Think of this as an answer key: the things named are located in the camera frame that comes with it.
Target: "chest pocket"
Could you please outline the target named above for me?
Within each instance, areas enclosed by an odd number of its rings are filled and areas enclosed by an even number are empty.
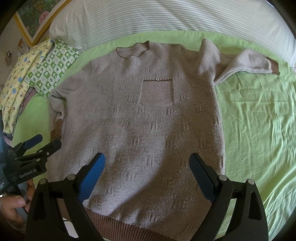
[[[148,106],[173,104],[172,78],[145,79],[142,83],[140,103]]]

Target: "silver screw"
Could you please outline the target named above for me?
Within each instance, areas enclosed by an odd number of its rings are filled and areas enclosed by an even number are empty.
[[[67,176],[68,180],[74,180],[75,178],[75,174],[70,174],[69,176]]]
[[[227,176],[225,176],[225,175],[220,175],[220,176],[219,176],[219,179],[220,179],[221,181],[226,181],[226,180],[227,180]]]
[[[39,181],[39,183],[40,183],[41,185],[45,184],[45,183],[46,183],[46,179],[45,179],[45,178],[42,178],[42,179]]]
[[[255,182],[254,182],[253,179],[248,179],[248,183],[251,184],[251,185],[254,185],[255,184]]]

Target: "painted flower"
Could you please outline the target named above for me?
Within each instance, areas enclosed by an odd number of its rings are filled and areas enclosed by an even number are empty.
[[[46,19],[47,15],[49,14],[48,11],[43,12],[39,17],[39,24],[42,24],[42,22]]]

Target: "sweater collar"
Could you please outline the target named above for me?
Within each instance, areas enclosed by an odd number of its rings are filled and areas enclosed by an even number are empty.
[[[140,56],[135,56],[135,55],[130,55],[128,58],[123,57],[120,53],[122,52],[127,52],[127,51],[132,51],[135,48],[143,47],[145,50]],[[150,56],[156,47],[156,43],[150,42],[149,40],[144,42],[144,43],[135,43],[133,46],[128,47],[128,48],[116,48],[111,52],[112,57],[117,61],[117,62],[124,62],[126,60],[143,60],[146,57]]]

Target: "yellow floral blanket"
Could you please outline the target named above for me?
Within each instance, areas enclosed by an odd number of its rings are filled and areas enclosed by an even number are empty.
[[[20,105],[29,89],[29,85],[23,78],[29,70],[33,70],[36,65],[43,62],[54,42],[48,39],[35,45],[30,51],[18,58],[12,69],[3,91],[0,95],[0,108],[2,110],[4,133],[12,133],[17,118]]]

